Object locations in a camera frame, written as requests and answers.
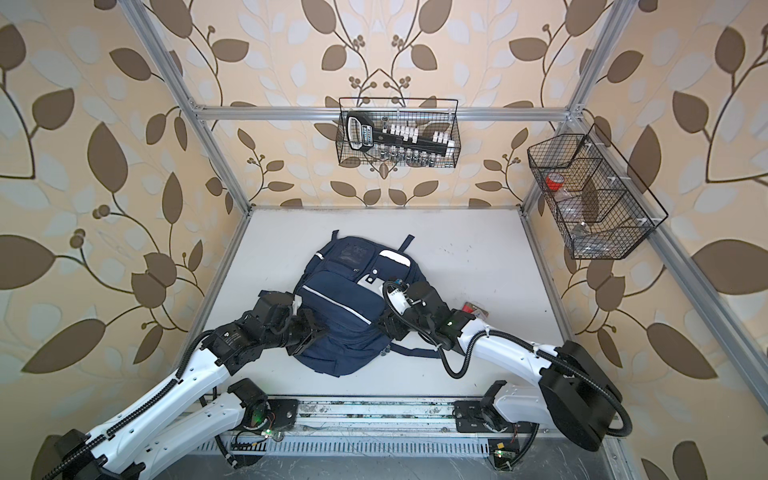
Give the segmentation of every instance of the backpack strap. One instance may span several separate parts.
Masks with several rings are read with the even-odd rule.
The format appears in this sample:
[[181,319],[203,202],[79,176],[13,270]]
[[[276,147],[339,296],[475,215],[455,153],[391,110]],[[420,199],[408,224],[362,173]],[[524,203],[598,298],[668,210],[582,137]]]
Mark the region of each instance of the backpack strap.
[[395,353],[399,353],[400,355],[405,356],[420,356],[425,359],[438,359],[440,358],[440,354],[437,353],[436,350],[430,350],[430,349],[407,349],[402,345],[397,345],[396,343],[390,343],[389,349],[392,350]]
[[404,253],[406,251],[406,248],[408,248],[408,245],[411,244],[415,237],[413,235],[408,235],[405,240],[403,240],[402,245],[400,245],[400,248],[397,249],[400,253]]

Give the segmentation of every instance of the navy blue backpack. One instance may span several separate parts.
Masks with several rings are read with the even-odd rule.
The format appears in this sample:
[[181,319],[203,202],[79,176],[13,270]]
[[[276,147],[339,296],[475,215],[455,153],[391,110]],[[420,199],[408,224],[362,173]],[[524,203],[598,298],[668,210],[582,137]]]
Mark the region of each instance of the navy blue backpack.
[[[376,325],[386,306],[381,285],[387,280],[414,283],[425,280],[419,265],[405,255],[413,240],[408,235],[399,249],[360,237],[337,238],[314,254],[294,289],[302,306],[309,307],[328,334],[296,358],[316,372],[349,375],[388,349],[391,339]],[[431,356],[391,346],[392,351]]]

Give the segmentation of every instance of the black wire mesh basket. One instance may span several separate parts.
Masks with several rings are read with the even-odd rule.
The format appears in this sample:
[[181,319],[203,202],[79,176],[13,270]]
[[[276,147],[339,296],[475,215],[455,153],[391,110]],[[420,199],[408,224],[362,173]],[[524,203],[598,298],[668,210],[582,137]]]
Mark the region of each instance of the black wire mesh basket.
[[448,98],[342,97],[336,153],[342,167],[362,162],[409,167],[454,168],[462,142],[458,100]]
[[[669,215],[621,152],[627,171],[609,164],[600,148],[607,137],[594,129],[531,146],[528,163],[571,257],[621,260]],[[632,190],[650,194],[663,213],[649,211]]]

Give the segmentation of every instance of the robotic arm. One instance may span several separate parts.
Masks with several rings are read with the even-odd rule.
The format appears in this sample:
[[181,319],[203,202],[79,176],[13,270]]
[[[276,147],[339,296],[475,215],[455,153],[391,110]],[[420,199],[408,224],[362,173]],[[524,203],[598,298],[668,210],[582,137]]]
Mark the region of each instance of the robotic arm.
[[[450,310],[427,282],[403,287],[394,282],[382,286],[389,311],[376,325],[390,337],[402,339],[415,330],[437,347],[446,372],[456,379],[466,374],[474,353],[539,386],[541,396],[523,400],[514,397],[515,389],[505,387],[505,382],[496,382],[481,402],[486,425],[501,431],[510,422],[554,423],[571,441],[591,451],[598,450],[606,434],[628,435],[631,421],[621,406],[621,394],[578,344],[526,342],[492,329],[472,314]],[[64,480],[151,480],[221,432],[243,429],[269,435],[263,428],[270,415],[267,395],[249,379],[171,423],[205,392],[259,359],[265,349],[285,347],[289,355],[297,355],[324,336],[312,310],[299,303],[300,298],[290,293],[262,292],[253,310],[201,333],[179,369],[133,405],[87,434],[73,429],[62,436],[55,443],[61,463],[44,480],[59,474]],[[451,349],[465,356],[458,372],[451,370],[444,354]],[[616,412],[623,426],[613,430],[609,425]],[[218,437],[217,441],[233,463]]]

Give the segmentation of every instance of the floral wallpaper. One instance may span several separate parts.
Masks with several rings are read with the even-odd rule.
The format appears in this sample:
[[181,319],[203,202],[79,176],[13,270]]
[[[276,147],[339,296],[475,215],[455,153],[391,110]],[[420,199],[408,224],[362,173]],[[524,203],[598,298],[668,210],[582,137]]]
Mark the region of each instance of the floral wallpaper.
[[768,416],[650,244],[621,261],[574,261],[542,212],[530,218],[568,322],[624,396],[644,477],[762,478]]
[[765,2],[641,2],[585,114],[661,199],[674,234],[764,352],[766,84]]
[[147,0],[199,104],[564,107],[607,0]]
[[[336,125],[219,121],[217,141],[250,202],[259,207],[490,207],[518,205],[533,176],[525,149],[546,122],[459,123],[456,168],[394,167],[336,156]],[[215,179],[210,194],[218,193]]]
[[240,215],[114,1],[0,2],[0,73],[0,449],[39,478],[167,375]]

